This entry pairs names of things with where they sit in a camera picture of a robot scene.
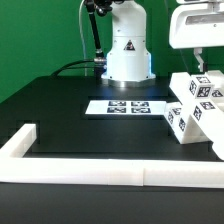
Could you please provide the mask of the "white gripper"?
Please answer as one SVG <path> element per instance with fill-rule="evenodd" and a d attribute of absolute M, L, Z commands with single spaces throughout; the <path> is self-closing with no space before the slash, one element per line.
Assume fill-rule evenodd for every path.
<path fill-rule="evenodd" d="M 171 16 L 169 43 L 174 49 L 194 48 L 204 72 L 199 47 L 224 46 L 224 3 L 181 3 Z"/>

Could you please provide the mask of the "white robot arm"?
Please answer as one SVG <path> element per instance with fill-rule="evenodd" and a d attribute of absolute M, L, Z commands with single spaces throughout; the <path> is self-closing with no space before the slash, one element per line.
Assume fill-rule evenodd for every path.
<path fill-rule="evenodd" d="M 171 16 L 169 44 L 174 49 L 193 49 L 199 69 L 206 47 L 224 46 L 224 0 L 176 0 Z M 151 54 L 146 49 L 146 11 L 134 0 L 112 5 L 112 48 L 106 56 L 107 85 L 141 87 L 155 79 Z"/>

